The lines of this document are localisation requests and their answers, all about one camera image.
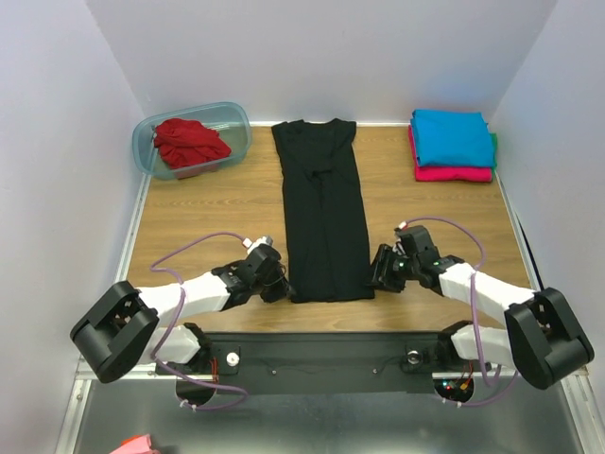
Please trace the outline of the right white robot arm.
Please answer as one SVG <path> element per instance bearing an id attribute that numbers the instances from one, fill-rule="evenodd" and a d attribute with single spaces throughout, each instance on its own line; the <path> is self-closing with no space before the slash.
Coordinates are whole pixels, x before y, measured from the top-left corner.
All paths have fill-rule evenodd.
<path id="1" fill-rule="evenodd" d="M 442 255 L 422 225 L 400 224 L 396 242 L 380 245 L 370 284 L 401 292 L 415 281 L 442 297 L 467 304 L 499 327 L 471 321 L 435 346 L 446 369 L 466 360 L 515 370 L 528 384 L 545 390 L 590 363 L 595 350 L 565 296 L 555 288 L 521 288 L 478 271 L 454 255 Z"/>

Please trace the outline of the black t shirt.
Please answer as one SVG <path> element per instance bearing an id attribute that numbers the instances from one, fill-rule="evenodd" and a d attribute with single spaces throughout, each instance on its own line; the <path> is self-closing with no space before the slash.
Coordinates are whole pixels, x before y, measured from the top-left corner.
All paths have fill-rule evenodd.
<path id="1" fill-rule="evenodd" d="M 370 241 L 354 157 L 354 121 L 283 122 L 271 129 L 283 174 L 294 303 L 371 299 Z"/>

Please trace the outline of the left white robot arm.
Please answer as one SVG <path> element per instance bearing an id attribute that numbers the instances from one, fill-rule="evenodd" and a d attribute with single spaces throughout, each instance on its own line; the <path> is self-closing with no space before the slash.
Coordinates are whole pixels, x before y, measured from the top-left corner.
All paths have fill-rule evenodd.
<path id="1" fill-rule="evenodd" d="M 274 303 L 288 292 L 280 254 L 257 242 L 244 259 L 190 280 L 147 288 L 128 281 L 111 285 L 76 322 L 70 339 L 103 383 L 139 364 L 208 373 L 216 365 L 211 341 L 185 318 L 242 306 L 253 296 Z"/>

